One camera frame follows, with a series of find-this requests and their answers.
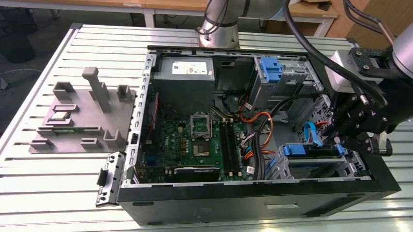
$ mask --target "expansion slot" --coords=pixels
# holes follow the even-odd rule
[[[230,159],[231,159],[231,171],[234,175],[238,175],[239,159],[238,159],[238,153],[237,153],[234,124],[231,122],[227,122],[227,125],[226,125],[226,136],[227,136],[227,147],[229,147]]]
[[[225,165],[225,174],[229,175],[229,173],[231,172],[231,159],[230,159],[230,148],[226,135],[226,126],[227,126],[226,122],[219,123],[221,150]]]

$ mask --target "power supply label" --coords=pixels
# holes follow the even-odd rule
[[[174,62],[172,74],[207,75],[206,62]]]

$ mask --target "desk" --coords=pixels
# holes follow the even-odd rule
[[[346,39],[313,38],[310,43],[330,56],[350,49]],[[241,49],[303,52],[294,36],[239,33]],[[290,218],[143,228],[122,208],[95,208],[98,173],[107,153],[31,154],[36,135],[54,102],[56,82],[75,88],[86,66],[100,68],[99,80],[110,89],[130,85],[140,93],[148,45],[198,46],[193,30],[83,25],[70,29],[16,116],[0,138],[0,231],[148,232],[408,232],[413,228],[413,122],[401,123],[389,135],[393,156],[386,164],[402,191],[364,202],[330,217]]]
[[[0,6],[11,7],[142,13],[150,28],[155,27],[156,14],[203,16],[206,5],[207,0],[0,0]],[[314,33],[318,37],[326,35],[334,19],[340,17],[333,7],[324,11],[317,4],[307,2],[294,4],[290,11],[297,22],[320,24]]]

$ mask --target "motherboard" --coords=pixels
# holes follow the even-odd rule
[[[140,183],[174,182],[176,171],[194,181],[239,181],[251,178],[242,166],[245,125],[222,120],[164,120],[156,152],[144,152],[146,166],[138,169]]]

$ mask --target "slotted metal table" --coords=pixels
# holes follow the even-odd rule
[[[241,47],[303,51],[287,35],[239,33]],[[325,55],[349,49],[345,39],[310,38]],[[99,68],[108,88],[130,85],[140,91],[148,45],[198,46],[191,30],[75,25],[0,138],[0,231],[400,231],[413,230],[413,122],[390,134],[394,154],[385,158],[402,191],[364,202],[330,217],[238,221],[140,227],[120,207],[95,208],[96,178],[106,153],[31,154],[55,96],[58,81],[90,88],[84,67]]]

